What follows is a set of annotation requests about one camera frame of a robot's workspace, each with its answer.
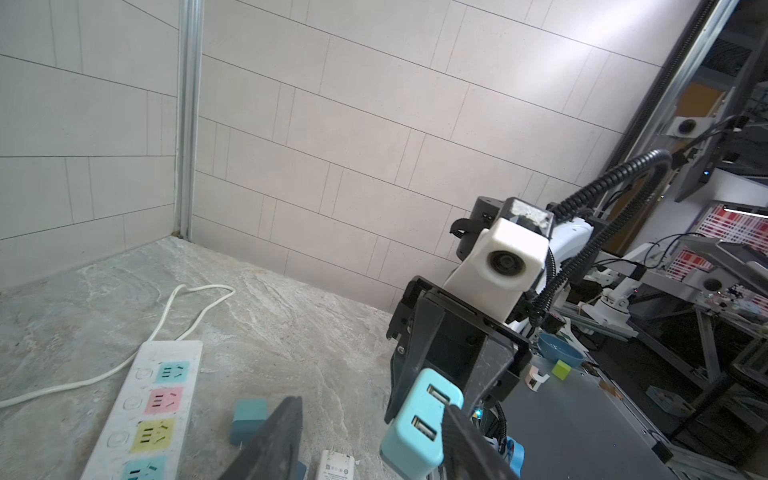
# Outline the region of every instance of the pink outlet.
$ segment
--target pink outlet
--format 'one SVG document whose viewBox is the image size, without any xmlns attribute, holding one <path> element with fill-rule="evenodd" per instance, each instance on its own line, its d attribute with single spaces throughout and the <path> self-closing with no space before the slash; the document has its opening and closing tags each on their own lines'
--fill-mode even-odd
<svg viewBox="0 0 768 480">
<path fill-rule="evenodd" d="M 144 413 L 176 412 L 181 406 L 181 394 L 183 386 L 175 386 L 169 389 L 155 389 L 149 394 L 149 402 Z"/>
</svg>

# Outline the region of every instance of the blue bowl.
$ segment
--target blue bowl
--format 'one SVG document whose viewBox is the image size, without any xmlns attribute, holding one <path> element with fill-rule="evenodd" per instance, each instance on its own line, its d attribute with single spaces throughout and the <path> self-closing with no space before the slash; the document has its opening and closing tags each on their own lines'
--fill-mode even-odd
<svg viewBox="0 0 768 480">
<path fill-rule="evenodd" d="M 562 360 L 571 368 L 580 367 L 584 361 L 584 355 L 581 352 L 568 345 L 565 340 L 550 333 L 541 332 L 538 337 L 538 349 L 541 350 L 544 358 L 550 362 L 557 363 L 558 360 Z"/>
</svg>

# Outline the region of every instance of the marble countertop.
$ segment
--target marble countertop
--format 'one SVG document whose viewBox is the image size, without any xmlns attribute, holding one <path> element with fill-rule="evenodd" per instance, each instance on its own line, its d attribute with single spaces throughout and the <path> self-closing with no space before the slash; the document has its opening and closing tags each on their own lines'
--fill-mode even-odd
<svg viewBox="0 0 768 480">
<path fill-rule="evenodd" d="M 303 398 L 300 460 L 353 455 L 356 478 L 398 478 L 379 458 L 389 398 L 390 315 L 177 238 L 0 294 L 0 399 L 88 379 L 149 336 L 180 283 L 225 283 L 189 339 L 204 343 L 178 478 L 215 479 L 238 448 L 227 439 L 235 402 Z M 182 333 L 219 295 L 176 298 L 157 339 Z M 92 386 L 0 410 L 6 478 L 79 478 L 127 369 Z"/>
</svg>

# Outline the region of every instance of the blue usb charger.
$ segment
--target blue usb charger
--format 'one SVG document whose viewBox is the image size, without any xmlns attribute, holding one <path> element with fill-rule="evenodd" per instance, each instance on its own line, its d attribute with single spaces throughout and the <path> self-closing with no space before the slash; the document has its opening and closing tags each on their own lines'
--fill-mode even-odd
<svg viewBox="0 0 768 480">
<path fill-rule="evenodd" d="M 446 405 L 464 405 L 457 386 L 432 369 L 423 369 L 400 412 L 389 424 L 379 455 L 407 480 L 423 480 L 442 463 L 442 414 Z"/>
</svg>

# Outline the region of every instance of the usb port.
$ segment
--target usb port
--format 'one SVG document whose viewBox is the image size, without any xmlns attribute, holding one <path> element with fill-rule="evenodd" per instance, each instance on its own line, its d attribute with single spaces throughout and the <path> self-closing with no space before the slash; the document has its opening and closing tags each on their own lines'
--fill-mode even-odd
<svg viewBox="0 0 768 480">
<path fill-rule="evenodd" d="M 448 404 L 451 402 L 451 399 L 448 398 L 448 396 L 441 392 L 440 390 L 437 390 L 434 386 L 430 385 L 429 388 L 427 388 L 427 393 L 433 397 L 435 397 L 441 404 L 448 406 Z"/>
<path fill-rule="evenodd" d="M 415 426 L 417 430 L 419 430 L 421 433 L 423 433 L 426 438 L 435 441 L 435 438 L 437 437 L 437 432 L 435 430 L 432 430 L 429 425 L 422 422 L 422 420 L 418 416 L 414 416 L 413 420 L 411 421 L 411 425 Z"/>
</svg>

